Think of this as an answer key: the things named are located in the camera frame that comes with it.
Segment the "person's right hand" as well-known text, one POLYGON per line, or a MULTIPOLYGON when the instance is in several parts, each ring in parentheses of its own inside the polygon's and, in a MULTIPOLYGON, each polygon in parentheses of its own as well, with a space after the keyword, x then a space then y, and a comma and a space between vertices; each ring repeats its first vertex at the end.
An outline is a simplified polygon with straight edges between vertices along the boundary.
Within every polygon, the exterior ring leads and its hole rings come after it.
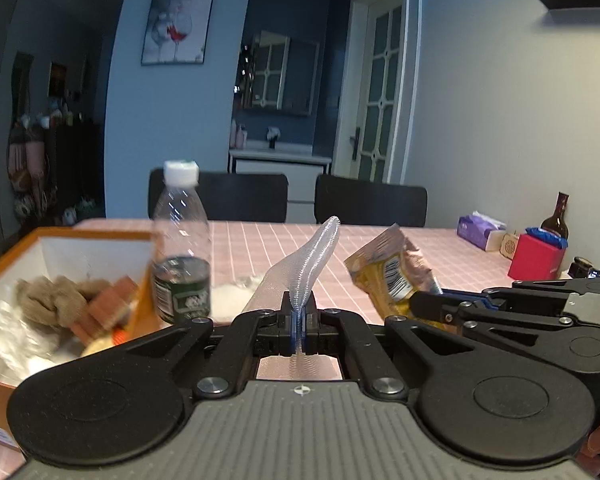
POLYGON ((580 449, 577 462, 590 474, 600 474, 600 426, 588 436, 580 449))

